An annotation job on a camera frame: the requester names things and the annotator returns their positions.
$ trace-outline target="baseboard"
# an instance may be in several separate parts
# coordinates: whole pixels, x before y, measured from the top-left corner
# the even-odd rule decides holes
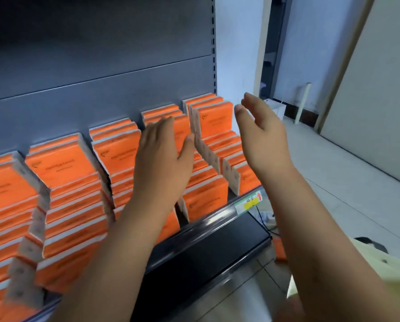
[[[290,119],[295,120],[295,117],[298,112],[298,106],[292,105],[287,102],[282,102],[281,100],[278,100],[276,98],[273,98],[273,100],[286,105],[285,116],[289,117]],[[308,109],[303,109],[303,112],[301,113],[301,116],[300,116],[300,122],[305,125],[308,125],[310,127],[315,127],[318,116],[319,116],[319,114],[317,114],[315,112],[309,111]]]

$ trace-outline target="shelving unit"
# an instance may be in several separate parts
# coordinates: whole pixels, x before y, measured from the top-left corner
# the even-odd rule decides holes
[[[216,93],[214,6],[0,0],[0,154],[26,155],[32,144],[74,132],[90,141],[89,128],[124,117],[142,127],[143,110]],[[133,321],[175,314],[269,243],[252,216],[237,213],[243,197],[229,194],[225,207],[155,246]],[[44,321],[59,300],[47,294],[29,320]]]

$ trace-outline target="tiled floor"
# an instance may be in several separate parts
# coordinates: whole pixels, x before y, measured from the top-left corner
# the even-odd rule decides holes
[[[287,118],[284,123],[295,166],[342,230],[350,237],[369,237],[400,259],[400,183],[311,128]],[[290,275],[269,247],[172,321],[270,322]]]

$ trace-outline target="white wall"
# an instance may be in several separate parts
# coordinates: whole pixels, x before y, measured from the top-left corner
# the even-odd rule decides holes
[[[215,0],[217,93],[234,105],[254,93],[264,4],[267,29],[271,0]],[[238,132],[234,117],[233,129]]]
[[[366,0],[293,0],[274,97],[319,112],[328,98]]]

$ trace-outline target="right hand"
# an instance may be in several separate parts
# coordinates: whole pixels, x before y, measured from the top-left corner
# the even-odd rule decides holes
[[[234,114],[246,161],[260,180],[266,175],[274,177],[294,167],[285,127],[264,101],[245,93],[242,104],[234,107]]]

